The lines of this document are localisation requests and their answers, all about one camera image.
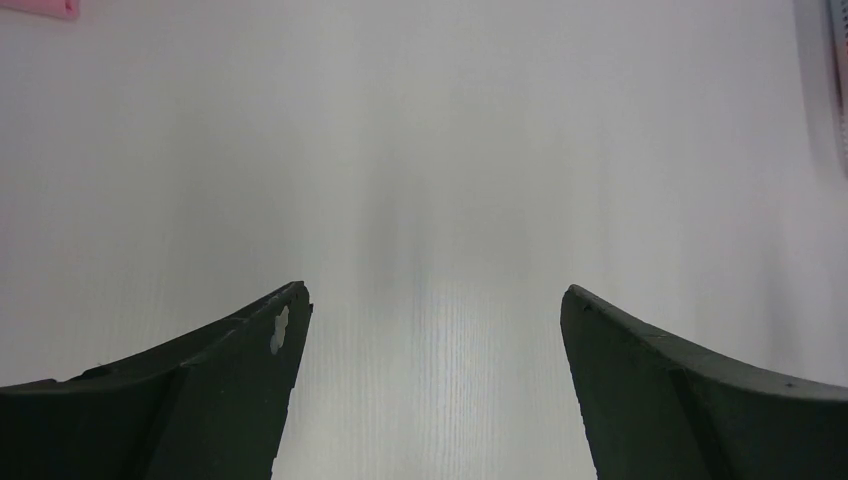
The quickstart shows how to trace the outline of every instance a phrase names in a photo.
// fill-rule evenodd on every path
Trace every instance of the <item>white surface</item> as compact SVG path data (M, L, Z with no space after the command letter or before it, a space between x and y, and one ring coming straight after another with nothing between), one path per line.
M848 384L848 184L790 0L82 7L0 12L0 384L291 279L278 478L592 478L570 283Z

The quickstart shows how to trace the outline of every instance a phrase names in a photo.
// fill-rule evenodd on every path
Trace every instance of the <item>pink object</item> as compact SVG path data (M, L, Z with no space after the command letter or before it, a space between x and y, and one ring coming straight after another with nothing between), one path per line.
M74 20L79 17L79 0L0 0L0 7L65 20Z

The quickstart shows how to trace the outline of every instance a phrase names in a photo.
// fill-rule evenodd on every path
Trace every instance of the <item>black plastic part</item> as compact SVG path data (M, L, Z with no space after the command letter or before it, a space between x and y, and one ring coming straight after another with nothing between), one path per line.
M311 314L290 283L67 382L0 388L0 479L269 479Z
M848 479L848 389L725 357L578 286L561 326L599 479Z

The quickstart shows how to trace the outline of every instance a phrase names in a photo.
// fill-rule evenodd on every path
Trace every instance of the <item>white wood grain surface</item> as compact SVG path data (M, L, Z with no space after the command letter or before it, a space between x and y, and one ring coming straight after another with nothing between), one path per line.
M0 12L0 384L294 279L316 309L275 478L594 478L573 282L848 383L848 194L789 0L82 7Z

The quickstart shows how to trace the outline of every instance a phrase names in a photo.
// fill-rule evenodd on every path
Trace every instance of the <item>white notch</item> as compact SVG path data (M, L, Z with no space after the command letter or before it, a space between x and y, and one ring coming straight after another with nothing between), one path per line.
M283 311L274 319L274 334L271 335L271 354L276 355L283 346L286 339L286 327L289 325L289 306L283 307Z
M830 19L832 20L833 52L836 56L836 97L837 114L836 129L839 160L843 170L846 164L846 114L848 114L848 0L830 0Z

